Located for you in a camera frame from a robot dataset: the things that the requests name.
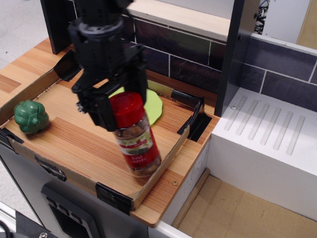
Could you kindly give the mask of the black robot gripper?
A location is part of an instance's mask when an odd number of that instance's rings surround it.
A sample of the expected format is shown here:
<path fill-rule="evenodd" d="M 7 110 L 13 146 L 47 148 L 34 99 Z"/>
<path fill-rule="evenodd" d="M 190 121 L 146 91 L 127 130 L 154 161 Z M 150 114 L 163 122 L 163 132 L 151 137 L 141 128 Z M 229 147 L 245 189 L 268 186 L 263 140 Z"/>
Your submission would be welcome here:
<path fill-rule="evenodd" d="M 79 111 L 88 113 L 95 125 L 107 131 L 116 130 L 115 117 L 109 96 L 120 87 L 141 95 L 147 101 L 146 60 L 142 45 L 124 47 L 123 19 L 119 17 L 110 25 L 73 21 L 68 31 L 74 44 L 83 74 L 73 85 L 77 94 Z"/>

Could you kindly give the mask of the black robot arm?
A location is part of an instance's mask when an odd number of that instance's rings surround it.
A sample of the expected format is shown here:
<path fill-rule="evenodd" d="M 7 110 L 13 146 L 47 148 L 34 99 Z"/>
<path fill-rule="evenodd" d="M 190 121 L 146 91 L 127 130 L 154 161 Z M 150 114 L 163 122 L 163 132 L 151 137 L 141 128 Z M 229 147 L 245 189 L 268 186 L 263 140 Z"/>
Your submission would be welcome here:
<path fill-rule="evenodd" d="M 121 87 L 146 102 L 148 87 L 144 46 L 124 47 L 123 19 L 130 0 L 78 0 L 80 17 L 68 26 L 83 74 L 73 85 L 79 110 L 108 131 L 116 130 L 109 97 Z"/>

